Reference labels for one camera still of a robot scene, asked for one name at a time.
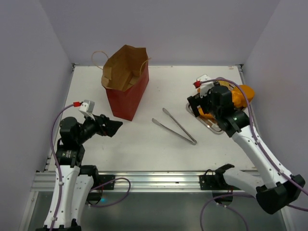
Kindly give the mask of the orange braided pastry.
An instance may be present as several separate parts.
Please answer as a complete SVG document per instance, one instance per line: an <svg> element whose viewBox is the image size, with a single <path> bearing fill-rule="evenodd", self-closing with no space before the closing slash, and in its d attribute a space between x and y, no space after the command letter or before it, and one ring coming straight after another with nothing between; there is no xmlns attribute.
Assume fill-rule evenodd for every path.
<svg viewBox="0 0 308 231"><path fill-rule="evenodd" d="M232 102L236 108L243 109L247 107L245 97L238 88L233 89L231 91L231 94L232 94Z"/></svg>

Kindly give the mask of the red brown paper bag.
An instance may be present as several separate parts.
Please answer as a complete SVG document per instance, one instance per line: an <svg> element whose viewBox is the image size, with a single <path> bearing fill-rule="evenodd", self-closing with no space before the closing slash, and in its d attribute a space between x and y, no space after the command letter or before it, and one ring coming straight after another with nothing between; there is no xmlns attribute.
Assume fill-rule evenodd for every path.
<svg viewBox="0 0 308 231"><path fill-rule="evenodd" d="M149 82L149 61L144 47L124 45L100 67L94 61L96 53L91 55L92 63L102 70L101 85L106 95L113 116L132 121L142 96Z"/></svg>

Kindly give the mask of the round orange bun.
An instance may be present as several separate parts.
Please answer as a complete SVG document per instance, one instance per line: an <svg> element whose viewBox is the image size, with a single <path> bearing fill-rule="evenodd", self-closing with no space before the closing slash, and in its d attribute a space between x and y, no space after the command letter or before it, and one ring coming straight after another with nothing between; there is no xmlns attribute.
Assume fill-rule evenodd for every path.
<svg viewBox="0 0 308 231"><path fill-rule="evenodd" d="M251 102L255 96L254 90L248 85L240 85L240 88L244 91L248 101Z"/></svg>

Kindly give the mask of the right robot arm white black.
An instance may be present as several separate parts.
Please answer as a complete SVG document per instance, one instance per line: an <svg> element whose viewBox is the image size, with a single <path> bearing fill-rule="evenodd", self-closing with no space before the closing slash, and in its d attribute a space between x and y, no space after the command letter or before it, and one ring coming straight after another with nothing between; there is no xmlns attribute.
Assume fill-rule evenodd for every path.
<svg viewBox="0 0 308 231"><path fill-rule="evenodd" d="M305 185L304 178L299 174L293 175L279 163L257 134L249 116L234 105L232 91L228 87L214 85L187 100L194 116L203 111L214 117L218 127L241 147L260 174L257 178L232 164L225 164L205 181L220 189L234 186L245 191L256 198L268 214L276 213L299 197Z"/></svg>

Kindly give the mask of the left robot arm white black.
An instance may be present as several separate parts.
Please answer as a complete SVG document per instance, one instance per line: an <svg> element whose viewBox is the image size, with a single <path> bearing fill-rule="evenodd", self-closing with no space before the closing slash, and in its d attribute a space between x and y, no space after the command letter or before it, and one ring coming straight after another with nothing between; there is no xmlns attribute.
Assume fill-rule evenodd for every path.
<svg viewBox="0 0 308 231"><path fill-rule="evenodd" d="M123 125L105 115L85 117L79 123L74 117L60 122L60 139L55 153L56 180L48 215L42 231L79 231L80 219L88 194L99 186L100 177L94 165L82 165L83 144L94 135L112 137Z"/></svg>

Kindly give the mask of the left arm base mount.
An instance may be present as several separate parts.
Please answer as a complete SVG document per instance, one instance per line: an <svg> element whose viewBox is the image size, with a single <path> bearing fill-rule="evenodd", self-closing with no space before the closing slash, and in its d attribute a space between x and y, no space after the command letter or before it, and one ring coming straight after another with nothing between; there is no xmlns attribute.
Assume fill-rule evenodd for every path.
<svg viewBox="0 0 308 231"><path fill-rule="evenodd" d="M103 174L103 175L99 175L96 180L94 181L94 185L92 187L95 188L95 187L98 187L100 186L98 189L95 189L93 191L90 191L88 196L87 196L87 199L86 199L86 204L87 205L97 205L99 202L102 201L103 199L103 192L104 191L111 191L114 189L115 187L115 183L114 182L111 182L111 183L108 183L104 186L102 186L102 184L105 184L111 180L114 180L116 178L115 175L106 175L106 174Z"/></svg>

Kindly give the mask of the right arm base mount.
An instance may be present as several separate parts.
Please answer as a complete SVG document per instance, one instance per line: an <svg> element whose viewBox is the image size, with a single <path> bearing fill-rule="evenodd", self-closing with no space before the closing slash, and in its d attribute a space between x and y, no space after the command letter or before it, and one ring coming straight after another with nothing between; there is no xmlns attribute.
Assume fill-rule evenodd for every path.
<svg viewBox="0 0 308 231"><path fill-rule="evenodd" d="M200 189L202 191L211 191L213 197L232 194L234 190L240 190L235 186L228 185L222 178L222 173L219 170L208 169L205 173L199 175L198 179Z"/></svg>

